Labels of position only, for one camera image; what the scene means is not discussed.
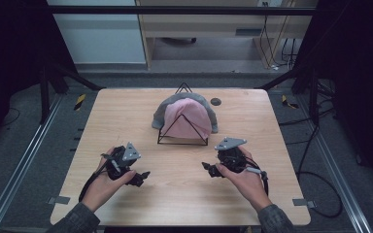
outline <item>white wall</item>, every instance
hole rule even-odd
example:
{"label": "white wall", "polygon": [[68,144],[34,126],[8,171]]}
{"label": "white wall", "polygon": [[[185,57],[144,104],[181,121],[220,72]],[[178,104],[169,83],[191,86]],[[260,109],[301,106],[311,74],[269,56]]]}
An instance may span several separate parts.
{"label": "white wall", "polygon": [[[134,0],[48,0],[49,5],[134,6]],[[145,64],[135,15],[54,15],[76,64]]]}

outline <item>yellow and black tape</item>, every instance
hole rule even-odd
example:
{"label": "yellow and black tape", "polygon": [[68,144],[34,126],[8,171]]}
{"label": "yellow and black tape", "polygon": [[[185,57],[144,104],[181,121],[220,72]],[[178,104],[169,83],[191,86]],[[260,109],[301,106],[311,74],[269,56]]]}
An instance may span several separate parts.
{"label": "yellow and black tape", "polygon": [[285,95],[283,95],[283,105],[284,106],[289,106],[293,109],[298,109],[298,105],[297,104],[290,104],[287,100],[287,97]]}
{"label": "yellow and black tape", "polygon": [[85,97],[86,97],[85,94],[82,94],[82,95],[80,95],[80,97],[78,97],[77,103],[75,104],[75,107],[74,107],[75,111],[79,111],[80,110],[81,105],[83,104],[83,102],[85,100]]}

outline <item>person's left hand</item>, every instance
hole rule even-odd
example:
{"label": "person's left hand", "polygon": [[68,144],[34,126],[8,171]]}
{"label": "person's left hand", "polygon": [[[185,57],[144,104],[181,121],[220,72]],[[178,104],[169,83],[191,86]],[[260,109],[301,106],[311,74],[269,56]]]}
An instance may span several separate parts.
{"label": "person's left hand", "polygon": [[[107,154],[111,154],[114,148],[108,150]],[[102,157],[99,162],[99,166],[96,169],[100,169],[105,163],[106,158]],[[102,205],[104,205],[124,184],[128,183],[135,176],[136,171],[129,171],[125,173],[119,179],[112,181],[108,177],[106,169],[90,184],[86,191],[86,194],[82,200],[82,203],[86,205],[91,211],[95,212]]]}

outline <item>wooden tabletop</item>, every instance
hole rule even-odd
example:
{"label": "wooden tabletop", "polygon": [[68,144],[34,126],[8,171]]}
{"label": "wooden tabletop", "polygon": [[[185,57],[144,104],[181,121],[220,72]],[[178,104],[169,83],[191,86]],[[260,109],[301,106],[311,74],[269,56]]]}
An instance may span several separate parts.
{"label": "wooden tabletop", "polygon": [[123,186],[97,212],[101,225],[211,226],[259,225],[256,211],[228,179],[211,178],[202,162],[215,164],[214,146],[224,137],[246,139],[244,148],[268,173],[269,196],[295,225],[306,225],[310,215],[292,199],[303,198],[268,94],[260,89],[196,88],[210,102],[219,133],[208,146],[159,145],[152,128],[159,104],[176,89],[103,89],[95,100],[60,196],[68,205],[56,204],[51,222],[61,220],[77,203],[100,154],[131,142],[142,157],[131,169],[151,171],[141,187]]}

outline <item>forearm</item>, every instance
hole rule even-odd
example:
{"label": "forearm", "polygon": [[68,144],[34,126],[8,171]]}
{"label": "forearm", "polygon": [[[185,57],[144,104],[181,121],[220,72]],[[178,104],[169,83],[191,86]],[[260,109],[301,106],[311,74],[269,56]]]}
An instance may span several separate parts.
{"label": "forearm", "polygon": [[258,219],[264,233],[295,232],[292,222],[288,219],[284,211],[276,205],[269,205],[259,211]]}
{"label": "forearm", "polygon": [[96,230],[100,220],[83,203],[78,203],[65,218],[51,227],[47,233],[90,233]]}

